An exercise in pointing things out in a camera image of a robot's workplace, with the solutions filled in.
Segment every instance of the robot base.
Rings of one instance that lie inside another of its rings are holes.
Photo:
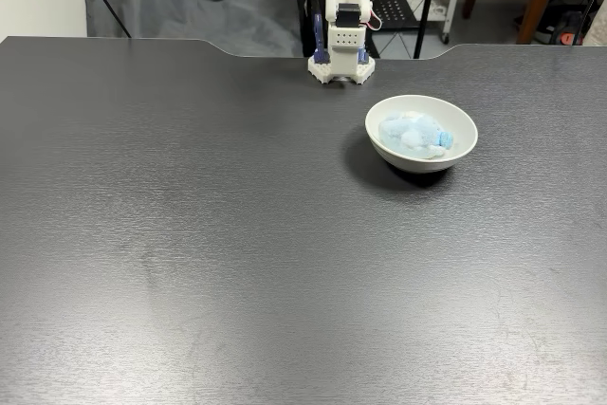
[[[330,83],[331,80],[339,76],[345,76],[350,78],[356,84],[362,84],[373,74],[376,69],[376,61],[369,57],[369,64],[359,64],[357,66],[356,75],[336,75],[333,73],[331,64],[316,64],[314,62],[314,56],[310,57],[307,61],[307,70],[316,76],[316,79],[323,84]]]

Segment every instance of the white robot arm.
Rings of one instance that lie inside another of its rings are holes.
[[[375,61],[364,50],[364,24],[371,11],[371,0],[326,0],[328,54],[317,49],[308,61],[308,70],[319,81],[348,77],[362,84],[373,74]]]

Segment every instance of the black shelf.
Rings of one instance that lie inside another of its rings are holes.
[[[373,10],[383,25],[381,30],[417,30],[419,23],[407,0],[373,0]]]

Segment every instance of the gray cloth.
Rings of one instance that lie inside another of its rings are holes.
[[[108,0],[133,37],[192,38],[241,56],[302,56],[297,0]],[[89,37],[123,33],[102,0],[86,0]]]

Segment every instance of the dark gray table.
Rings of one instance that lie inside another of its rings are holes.
[[[607,402],[607,49],[305,68],[0,45],[0,403]],[[403,93],[477,148],[388,167],[363,120]]]

